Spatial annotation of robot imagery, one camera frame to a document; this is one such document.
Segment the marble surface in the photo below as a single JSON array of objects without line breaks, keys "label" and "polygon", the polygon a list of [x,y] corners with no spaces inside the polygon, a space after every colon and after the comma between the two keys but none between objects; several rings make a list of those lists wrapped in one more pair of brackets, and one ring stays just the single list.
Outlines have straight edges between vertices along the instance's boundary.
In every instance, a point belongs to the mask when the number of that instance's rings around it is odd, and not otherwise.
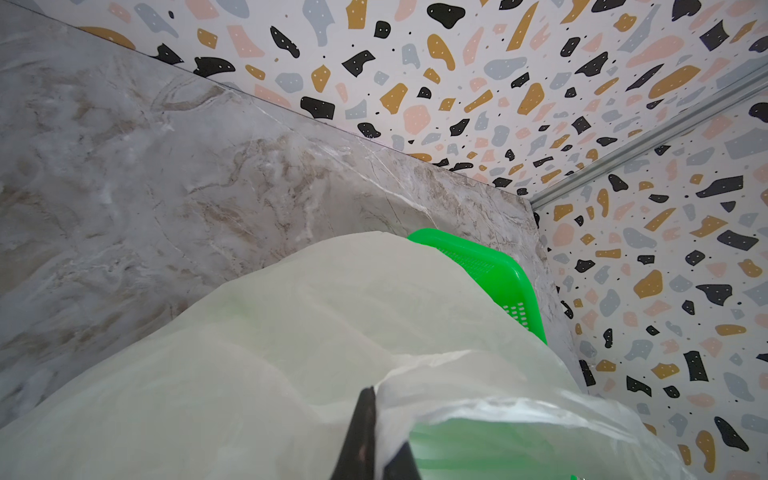
[{"label": "marble surface", "polygon": [[0,425],[222,283],[334,236],[511,254],[581,371],[526,200],[0,2]]}]

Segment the green plastic basket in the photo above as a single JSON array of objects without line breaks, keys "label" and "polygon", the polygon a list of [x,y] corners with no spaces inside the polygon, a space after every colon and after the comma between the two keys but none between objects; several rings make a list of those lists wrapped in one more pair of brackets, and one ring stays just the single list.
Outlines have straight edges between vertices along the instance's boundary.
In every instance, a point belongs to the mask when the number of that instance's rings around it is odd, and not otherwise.
[{"label": "green plastic basket", "polygon": [[536,293],[525,271],[506,253],[464,240],[450,233],[422,228],[408,240],[434,247],[462,266],[470,277],[512,319],[542,342],[547,342],[536,302]]}]

